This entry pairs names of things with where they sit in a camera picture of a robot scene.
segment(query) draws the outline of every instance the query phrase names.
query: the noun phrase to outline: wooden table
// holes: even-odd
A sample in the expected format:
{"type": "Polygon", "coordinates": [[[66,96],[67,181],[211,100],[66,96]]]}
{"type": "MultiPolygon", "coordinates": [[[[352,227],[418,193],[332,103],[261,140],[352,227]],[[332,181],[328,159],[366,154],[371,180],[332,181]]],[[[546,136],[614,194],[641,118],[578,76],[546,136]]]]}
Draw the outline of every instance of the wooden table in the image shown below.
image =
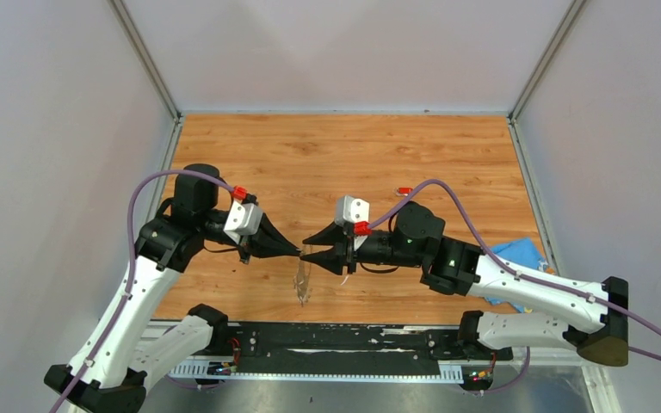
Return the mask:
{"type": "MultiPolygon", "coordinates": [[[[190,163],[217,166],[230,185],[256,194],[274,225],[298,246],[333,220],[335,202],[345,194],[369,201],[375,219],[399,201],[396,187],[440,178],[489,245],[531,237],[541,250],[502,116],[190,115],[173,168],[190,163]]],[[[170,180],[164,196],[172,194],[170,180]]],[[[416,200],[447,221],[446,235],[474,242],[440,188],[428,187],[416,200]]],[[[220,194],[219,207],[228,204],[229,196],[220,194]]],[[[301,306],[293,287],[298,263],[282,257],[243,265],[233,252],[202,252],[156,317],[181,318],[198,303],[230,319],[263,321],[457,324],[463,311],[513,312],[509,305],[433,293],[413,268],[360,270],[341,286],[342,276],[313,267],[311,296],[301,306]]]]}

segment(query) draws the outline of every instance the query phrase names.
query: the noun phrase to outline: white metal frame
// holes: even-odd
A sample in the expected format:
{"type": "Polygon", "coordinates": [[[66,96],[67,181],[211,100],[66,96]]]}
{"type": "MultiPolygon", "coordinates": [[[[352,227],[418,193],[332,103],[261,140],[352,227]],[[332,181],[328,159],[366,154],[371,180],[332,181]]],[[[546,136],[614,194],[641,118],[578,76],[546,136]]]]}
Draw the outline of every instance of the white metal frame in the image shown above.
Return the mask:
{"type": "MultiPolygon", "coordinates": [[[[174,103],[170,91],[166,86],[164,80],[161,78],[160,72],[156,67],[155,63],[151,59],[148,49],[145,46],[145,43],[140,38],[138,29],[133,23],[129,10],[124,4],[123,0],[108,0],[111,7],[115,11],[116,18],[118,19],[121,26],[125,29],[126,37],[133,45],[133,49],[138,55],[141,63],[145,67],[146,73],[153,82],[154,86],[157,89],[157,92],[161,96],[161,99],[164,102],[164,106],[169,111],[170,115],[174,118],[175,126],[171,135],[168,137],[168,145],[165,152],[164,161],[161,165],[162,169],[168,169],[173,161],[174,153],[178,145],[178,137],[181,134],[184,116],[185,114],[192,113],[192,111],[182,111],[174,103]]],[[[561,22],[553,36],[548,43],[545,51],[541,54],[541,59],[539,60],[536,67],[531,72],[528,82],[523,88],[521,94],[519,95],[515,106],[507,114],[501,113],[479,113],[479,114],[501,114],[507,115],[510,136],[513,141],[513,146],[516,148],[516,155],[518,157],[518,162],[521,167],[521,172],[523,180],[525,181],[526,189],[528,190],[528,197],[530,199],[531,207],[534,211],[534,216],[536,219],[536,224],[539,228],[541,239],[544,245],[544,252],[546,253],[547,260],[549,264],[557,270],[558,274],[566,276],[560,272],[560,268],[556,263],[556,243],[552,238],[552,234],[548,230],[548,214],[544,206],[539,202],[539,186],[535,180],[535,173],[530,169],[528,164],[528,151],[525,145],[525,138],[522,136],[521,131],[518,127],[518,119],[521,116],[521,113],[525,109],[528,101],[530,100],[531,95],[534,93],[536,86],[539,81],[545,76],[546,71],[550,63],[555,59],[556,53],[559,50],[559,47],[565,40],[565,37],[570,32],[571,28],[577,21],[577,18],[580,16],[581,12],[584,10],[587,0],[572,0],[569,8],[565,12],[564,16],[561,19],[561,22]]],[[[284,114],[288,113],[287,111],[268,111],[269,113],[284,114]]],[[[354,111],[341,111],[333,112],[334,114],[339,113],[358,113],[354,111]]],[[[379,112],[380,114],[425,114],[417,112],[404,112],[404,111],[392,111],[392,112],[379,112]]],[[[460,113],[442,113],[434,112],[433,114],[460,114],[460,113]]],[[[155,187],[153,198],[151,202],[151,208],[149,210],[149,215],[146,216],[146,221],[155,214],[158,209],[158,204],[160,202],[162,193],[164,191],[165,178],[158,180],[158,184],[155,187]]],[[[534,365],[540,366],[581,366],[583,369],[584,377],[588,385],[589,394],[592,406],[596,413],[599,412],[614,412],[617,413],[620,410],[620,405],[617,401],[614,388],[611,385],[611,382],[608,377],[608,369],[605,367],[599,367],[591,364],[586,364],[583,362],[576,354],[565,351],[565,350],[553,350],[553,351],[534,351],[533,352],[533,362],[534,365]]]]}

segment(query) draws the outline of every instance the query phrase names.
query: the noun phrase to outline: robotic arm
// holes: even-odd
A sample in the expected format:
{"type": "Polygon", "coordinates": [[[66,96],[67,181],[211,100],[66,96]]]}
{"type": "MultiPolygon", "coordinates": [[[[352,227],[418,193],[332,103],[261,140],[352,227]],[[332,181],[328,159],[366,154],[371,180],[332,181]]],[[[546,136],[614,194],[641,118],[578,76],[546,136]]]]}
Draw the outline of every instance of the robotic arm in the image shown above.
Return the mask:
{"type": "Polygon", "coordinates": [[[540,311],[514,315],[466,312],[458,338],[490,350],[566,348],[606,366],[627,364],[627,318],[596,302],[599,298],[627,308],[625,280],[568,280],[512,262],[506,265],[516,275],[508,274],[479,246],[444,236],[444,220],[424,206],[412,201],[405,204],[391,231],[369,230],[369,209],[364,200],[348,195],[341,198],[334,222],[303,241],[331,248],[300,259],[339,275],[344,270],[354,273],[359,263],[420,268],[420,282],[438,293],[504,299],[540,311]],[[522,273],[575,288],[586,298],[521,280],[522,273]]]}
{"type": "MultiPolygon", "coordinates": [[[[221,180],[211,165],[189,165],[186,170],[221,180]]],[[[226,341],[227,316],[208,305],[198,305],[173,329],[147,348],[136,348],[146,324],[164,295],[205,240],[237,249],[240,261],[252,256],[298,256],[300,251],[270,223],[256,197],[241,188],[232,193],[229,211],[216,209],[217,185],[195,176],[179,175],[173,198],[139,231],[133,288],[127,300],[123,276],[99,324],[66,365],[51,366],[44,381],[58,393],[75,383],[66,398],[94,412],[137,412],[146,393],[166,373],[191,354],[219,348],[226,341]],[[120,316],[111,325],[112,315],[120,316]],[[89,357],[103,332],[110,333],[99,352],[89,357]],[[75,380],[78,372],[84,369],[75,380]]]]}

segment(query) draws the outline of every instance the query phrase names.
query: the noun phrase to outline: wooden tabletop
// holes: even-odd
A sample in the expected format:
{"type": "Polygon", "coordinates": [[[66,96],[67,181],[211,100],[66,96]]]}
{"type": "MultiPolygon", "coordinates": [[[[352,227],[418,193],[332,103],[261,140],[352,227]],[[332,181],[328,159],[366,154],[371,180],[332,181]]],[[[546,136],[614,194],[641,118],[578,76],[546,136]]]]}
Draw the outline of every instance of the wooden tabletop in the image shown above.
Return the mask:
{"type": "MultiPolygon", "coordinates": [[[[256,194],[275,227],[298,246],[333,220],[336,200],[346,194],[369,201],[375,219],[399,201],[396,187],[439,178],[459,195],[489,245],[531,237],[541,249],[502,116],[190,115],[173,168],[191,163],[210,163],[230,185],[256,194]]],[[[164,197],[172,194],[169,180],[164,197]]],[[[474,242],[440,188],[428,187],[415,200],[447,221],[445,235],[474,242]]],[[[228,205],[229,196],[220,194],[218,207],[228,205]]],[[[312,266],[310,297],[301,306],[293,284],[298,270],[297,258],[243,265],[234,252],[203,251],[155,316],[181,318],[199,303],[233,320],[264,321],[457,324],[463,311],[513,312],[509,305],[431,292],[414,268],[360,270],[341,285],[342,276],[312,266]]]]}

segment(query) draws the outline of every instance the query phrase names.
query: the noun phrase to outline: metal frame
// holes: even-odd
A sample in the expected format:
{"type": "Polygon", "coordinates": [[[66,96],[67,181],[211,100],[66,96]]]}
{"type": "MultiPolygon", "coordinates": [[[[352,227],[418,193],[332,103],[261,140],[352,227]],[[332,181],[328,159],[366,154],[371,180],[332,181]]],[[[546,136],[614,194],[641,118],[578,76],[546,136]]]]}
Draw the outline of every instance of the metal frame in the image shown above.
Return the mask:
{"type": "MultiPolygon", "coordinates": [[[[153,62],[151,55],[148,52],[145,43],[140,37],[138,29],[135,27],[133,20],[128,12],[127,6],[123,0],[108,0],[108,3],[115,12],[115,16],[120,23],[120,25],[125,30],[126,37],[131,42],[134,51],[136,52],[141,64],[144,66],[145,71],[148,77],[151,79],[153,85],[155,86],[161,100],[164,103],[164,106],[168,110],[169,114],[173,117],[175,122],[174,128],[171,131],[170,138],[167,143],[166,151],[164,154],[163,162],[161,163],[161,169],[168,169],[171,166],[174,155],[176,153],[176,148],[178,146],[178,139],[181,135],[183,122],[185,120],[185,114],[193,113],[193,111],[181,111],[174,102],[168,87],[166,86],[163,78],[158,71],[155,63],[153,62]]],[[[531,170],[531,167],[528,163],[528,151],[525,144],[525,138],[521,133],[520,127],[518,126],[518,119],[521,116],[521,113],[527,106],[530,101],[533,93],[535,92],[536,87],[538,86],[541,79],[546,75],[547,69],[552,61],[555,59],[557,52],[559,51],[562,43],[564,42],[566,36],[570,33],[571,28],[576,23],[578,17],[581,15],[581,12],[584,9],[584,6],[587,4],[587,0],[572,0],[569,8],[566,10],[564,16],[561,19],[558,27],[551,40],[549,41],[545,51],[541,54],[536,67],[533,69],[528,81],[526,82],[525,87],[523,88],[521,94],[516,100],[516,104],[509,113],[500,113],[500,112],[467,112],[467,113],[452,113],[452,112],[429,112],[429,111],[392,111],[392,112],[371,112],[378,114],[464,114],[464,115],[484,115],[484,114],[494,114],[494,115],[505,115],[508,121],[508,127],[510,131],[511,140],[513,146],[516,150],[516,156],[521,167],[521,172],[523,180],[528,191],[528,197],[530,199],[531,207],[533,209],[534,217],[536,224],[539,228],[541,239],[543,241],[544,250],[547,256],[547,259],[552,267],[557,270],[557,273],[560,274],[559,268],[556,263],[556,243],[552,239],[552,234],[548,230],[548,214],[541,204],[541,196],[539,191],[539,186],[535,179],[535,173],[531,170]]],[[[292,114],[300,113],[294,111],[267,111],[271,114],[292,114]]],[[[311,112],[317,114],[359,114],[358,111],[320,111],[320,112],[311,112]]],[[[151,198],[151,205],[149,209],[149,214],[146,217],[146,220],[150,219],[153,214],[158,209],[158,204],[160,203],[161,197],[163,195],[165,187],[166,178],[161,178],[157,185],[154,188],[154,192],[151,198]]],[[[161,329],[165,324],[175,324],[171,321],[151,321],[149,323],[146,333],[144,333],[141,344],[146,344],[146,339],[150,340],[151,331],[156,328],[161,329]]],[[[522,354],[517,354],[516,357],[520,360],[522,354]]],[[[546,350],[546,349],[536,349],[532,351],[532,364],[539,366],[579,366],[582,368],[584,378],[587,383],[590,401],[592,408],[596,413],[603,412],[621,412],[617,396],[612,386],[611,381],[609,380],[608,369],[593,365],[587,361],[583,361],[573,352],[561,351],[561,350],[546,350]]]]}

